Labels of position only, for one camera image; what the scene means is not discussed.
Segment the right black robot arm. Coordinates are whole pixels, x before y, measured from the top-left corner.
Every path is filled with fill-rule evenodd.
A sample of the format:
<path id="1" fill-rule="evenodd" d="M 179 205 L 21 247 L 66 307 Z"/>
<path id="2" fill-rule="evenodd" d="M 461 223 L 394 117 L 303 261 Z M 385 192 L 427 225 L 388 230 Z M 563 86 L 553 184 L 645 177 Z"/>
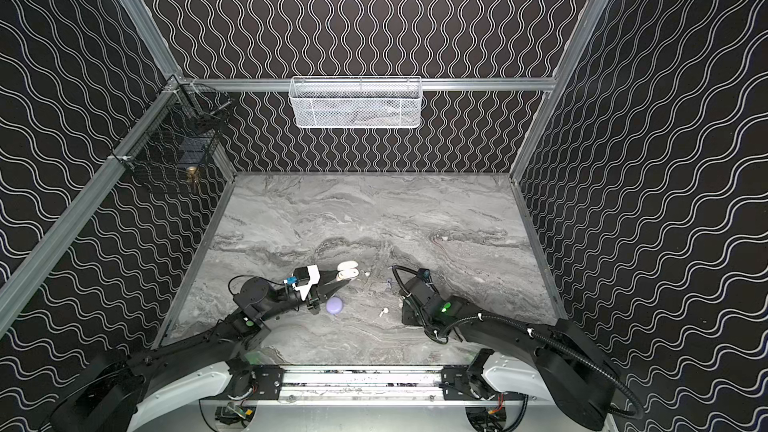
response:
<path id="1" fill-rule="evenodd" d="M 403 299 L 403 323 L 445 345 L 453 332 L 482 351 L 474 364 L 490 372 L 491 357 L 510 356 L 533 367 L 554 404 L 577 424 L 597 431 L 608 415 L 640 420 L 645 409 L 609 358 L 573 322 L 534 324 L 487 311 L 466 298 L 444 298 L 430 271 L 391 267 Z"/>

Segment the beige earbud charging case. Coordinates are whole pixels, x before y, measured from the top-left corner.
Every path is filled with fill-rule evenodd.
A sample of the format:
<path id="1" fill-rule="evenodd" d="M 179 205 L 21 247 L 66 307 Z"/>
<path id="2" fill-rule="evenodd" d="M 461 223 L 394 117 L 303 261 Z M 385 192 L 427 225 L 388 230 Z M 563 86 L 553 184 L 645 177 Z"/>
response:
<path id="1" fill-rule="evenodd" d="M 338 280 L 352 280 L 359 275 L 358 263 L 356 261 L 345 261 L 337 266 Z"/>

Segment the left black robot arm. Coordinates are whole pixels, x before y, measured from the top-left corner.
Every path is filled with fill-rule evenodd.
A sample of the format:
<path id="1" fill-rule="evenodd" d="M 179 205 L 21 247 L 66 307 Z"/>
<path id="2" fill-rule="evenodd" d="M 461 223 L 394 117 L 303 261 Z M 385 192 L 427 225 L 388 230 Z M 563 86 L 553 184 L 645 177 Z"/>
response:
<path id="1" fill-rule="evenodd" d="M 358 275 L 350 262 L 339 270 L 299 267 L 282 282 L 248 276 L 232 296 L 236 309 L 211 328 L 169 345 L 94 359 L 43 422 L 55 431 L 134 431 L 202 398 L 248 397 L 257 381 L 244 355 L 269 334 L 268 320 L 300 308 L 316 314 Z"/>

